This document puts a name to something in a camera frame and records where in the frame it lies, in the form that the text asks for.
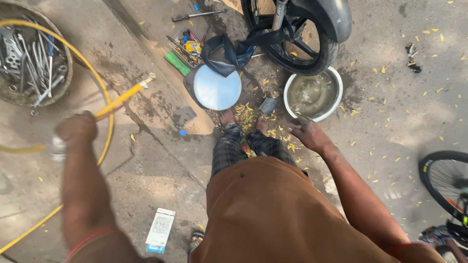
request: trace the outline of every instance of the motorcycle tire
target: motorcycle tire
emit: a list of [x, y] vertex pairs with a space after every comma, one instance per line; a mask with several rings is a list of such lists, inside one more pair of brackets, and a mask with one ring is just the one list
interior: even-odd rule
[[[241, 0], [244, 19], [249, 29], [256, 26], [255, 15], [252, 11], [252, 1], [256, 0]], [[302, 75], [314, 76], [330, 67], [338, 57], [340, 44], [331, 39], [325, 30], [319, 24], [315, 24], [320, 42], [320, 51], [318, 59], [305, 60], [293, 55], [283, 54], [279, 52], [276, 45], [262, 46], [261, 48], [275, 63], [283, 66], [286, 70]]]

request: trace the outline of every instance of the yellow air hose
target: yellow air hose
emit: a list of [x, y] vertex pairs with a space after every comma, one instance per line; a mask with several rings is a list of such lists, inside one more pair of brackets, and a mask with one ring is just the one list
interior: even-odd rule
[[[104, 96], [105, 96], [106, 101], [107, 101], [107, 106], [104, 107], [102, 110], [100, 110], [98, 113], [94, 114], [95, 118], [98, 118], [98, 117], [112, 111], [113, 108], [115, 108], [117, 105], [122, 103], [124, 100], [130, 98], [133, 94], [137, 93], [143, 87], [147, 87], [146, 84], [155, 78], [154, 73], [150, 73], [150, 76], [148, 77], [148, 79], [146, 79], [146, 80], [140, 82], [139, 84], [133, 86], [127, 92], [125, 92], [120, 97], [118, 97], [115, 101], [112, 101], [110, 99], [110, 97], [109, 97], [109, 93], [107, 92], [107, 89], [106, 89], [106, 86], [105, 86], [104, 82], [102, 81], [101, 77], [99, 77], [99, 74], [96, 72], [94, 67], [90, 64], [90, 62], [74, 46], [72, 46], [70, 43], [68, 43], [64, 38], [62, 38], [61, 36], [57, 35], [53, 31], [51, 31], [51, 30], [49, 30], [49, 29], [47, 29], [47, 28], [45, 28], [43, 26], [30, 23], [30, 22], [28, 22], [26, 20], [10, 19], [10, 20], [0, 21], [0, 27], [5, 27], [5, 26], [9, 26], [9, 25], [32, 27], [32, 28], [35, 28], [37, 30], [41, 30], [41, 31], [43, 31], [43, 32], [45, 32], [45, 33], [47, 33], [49, 35], [52, 35], [57, 40], [62, 42], [65, 46], [67, 46], [71, 51], [73, 51], [73, 53], [75, 53], [75, 55], [77, 55], [81, 60], [83, 60], [83, 62], [86, 64], [86, 66], [88, 66], [88, 68], [91, 70], [91, 72], [93, 72], [94, 76], [96, 77], [97, 81], [99, 82], [99, 85], [101, 86], [101, 88], [102, 88], [102, 90], [104, 92]], [[101, 157], [99, 157], [99, 160], [97, 161], [97, 165], [100, 165], [102, 163], [102, 161], [104, 160], [104, 157], [106, 156], [106, 153], [107, 153], [107, 150], [108, 150], [109, 144], [110, 144], [110, 139], [112, 138], [112, 129], [113, 129], [113, 127], [114, 127], [114, 115], [110, 114], [109, 115], [109, 133], [107, 135], [106, 145], [104, 146]], [[44, 149], [45, 149], [45, 145], [43, 145], [43, 144], [37, 145], [35, 147], [31, 147], [31, 148], [26, 148], [26, 149], [10, 149], [10, 148], [0, 146], [0, 152], [6, 152], [6, 153], [32, 153], [32, 152], [39, 151], [39, 150], [44, 150]], [[40, 227], [46, 220], [48, 220], [53, 215], [55, 215], [58, 211], [60, 211], [60, 209], [62, 209], [62, 207], [63, 207], [63, 205], [60, 205], [59, 207], [57, 207], [48, 216], [46, 216], [44, 219], [42, 219], [37, 224], [35, 224], [30, 230], [26, 231], [21, 236], [19, 236], [15, 240], [11, 241], [8, 245], [1, 248], [0, 249], [0, 254], [2, 254], [3, 252], [5, 252], [5, 250], [7, 250], [8, 248], [15, 245], [23, 237], [25, 237], [29, 233], [33, 232], [36, 228]]]

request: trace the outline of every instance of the water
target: water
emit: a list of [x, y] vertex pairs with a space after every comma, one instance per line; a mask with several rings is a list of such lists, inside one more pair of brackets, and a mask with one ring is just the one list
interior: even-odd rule
[[312, 117], [329, 106], [334, 93], [333, 80], [325, 72], [310, 77], [297, 75], [289, 86], [289, 107], [294, 112]]

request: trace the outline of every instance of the bicycle wheel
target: bicycle wheel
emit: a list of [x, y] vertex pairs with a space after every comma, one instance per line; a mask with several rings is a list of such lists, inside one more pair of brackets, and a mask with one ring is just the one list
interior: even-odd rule
[[437, 203], [462, 222], [463, 209], [458, 201], [461, 188], [468, 186], [468, 154], [455, 151], [432, 153], [419, 162], [419, 176]]

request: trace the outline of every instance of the bicycle tire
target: bicycle tire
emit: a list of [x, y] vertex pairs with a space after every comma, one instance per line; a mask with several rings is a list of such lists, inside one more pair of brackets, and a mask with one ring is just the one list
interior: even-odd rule
[[462, 161], [464, 163], [468, 163], [468, 153], [456, 152], [456, 151], [440, 151], [431, 153], [427, 155], [419, 162], [419, 177], [423, 185], [431, 194], [432, 198], [436, 200], [436, 202], [442, 206], [445, 211], [451, 214], [454, 218], [458, 221], [462, 222], [463, 220], [463, 213], [456, 209], [453, 205], [451, 205], [445, 198], [437, 191], [431, 184], [430, 174], [428, 173], [431, 170], [431, 165], [434, 161], [438, 160], [455, 160], [455, 161]]
[[[244, 12], [244, 19], [247, 23], [247, 27], [252, 29], [256, 26], [255, 15], [252, 13], [252, 0], [241, 0], [242, 11]], [[338, 58], [340, 43], [330, 38], [320, 24], [315, 24], [317, 33], [319, 35], [320, 50], [319, 58], [313, 63], [308, 65], [295, 64], [289, 61], [282, 54], [275, 51], [273, 45], [262, 46], [262, 50], [265, 54], [271, 58], [275, 63], [283, 66], [286, 70], [302, 75], [302, 76], [314, 76], [330, 67], [335, 60]]]

